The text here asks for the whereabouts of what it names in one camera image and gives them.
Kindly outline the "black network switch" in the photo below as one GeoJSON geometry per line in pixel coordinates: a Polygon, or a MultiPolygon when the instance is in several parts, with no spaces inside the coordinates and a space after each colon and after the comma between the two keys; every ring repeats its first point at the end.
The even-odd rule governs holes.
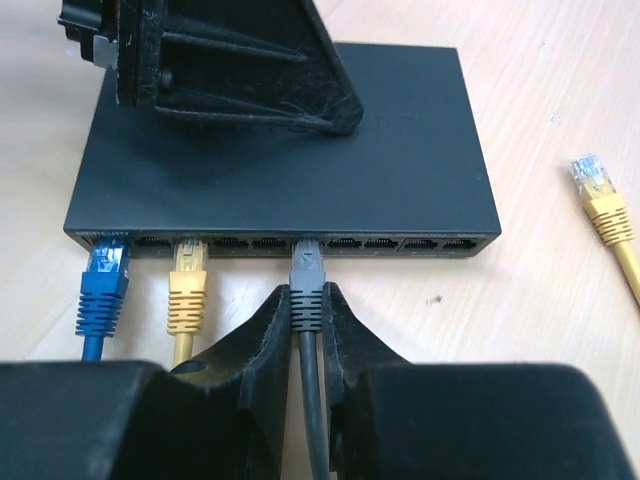
{"type": "Polygon", "coordinates": [[[364,103],[350,136],[184,123],[116,104],[104,77],[64,231],[169,257],[464,258],[501,225],[456,50],[340,44],[364,103]]]}

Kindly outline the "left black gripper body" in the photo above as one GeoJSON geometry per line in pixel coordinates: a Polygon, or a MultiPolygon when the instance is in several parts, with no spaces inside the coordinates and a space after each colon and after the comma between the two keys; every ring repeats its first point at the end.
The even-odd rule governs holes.
{"type": "Polygon", "coordinates": [[[118,2],[63,0],[58,24],[68,40],[80,45],[80,55],[100,68],[115,68],[118,60],[118,2]]]}

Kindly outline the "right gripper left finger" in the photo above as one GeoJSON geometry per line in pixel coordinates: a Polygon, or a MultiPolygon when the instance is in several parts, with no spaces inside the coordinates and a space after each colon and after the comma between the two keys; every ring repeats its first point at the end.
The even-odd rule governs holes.
{"type": "Polygon", "coordinates": [[[5,479],[277,479],[290,290],[178,367],[146,361],[1,367],[5,479]]]}

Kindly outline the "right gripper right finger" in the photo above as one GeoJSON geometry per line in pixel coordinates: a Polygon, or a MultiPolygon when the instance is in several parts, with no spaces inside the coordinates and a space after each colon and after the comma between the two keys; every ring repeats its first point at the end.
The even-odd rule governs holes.
{"type": "Polygon", "coordinates": [[[556,363],[414,364],[322,299],[329,455],[341,479],[631,479],[595,385],[556,363]]]}

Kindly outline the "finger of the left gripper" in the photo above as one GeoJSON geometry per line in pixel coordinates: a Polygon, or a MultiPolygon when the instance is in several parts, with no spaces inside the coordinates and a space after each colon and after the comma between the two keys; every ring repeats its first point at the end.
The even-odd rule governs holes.
{"type": "Polygon", "coordinates": [[[364,107],[311,1],[120,1],[117,100],[185,120],[350,135],[364,107]]]}

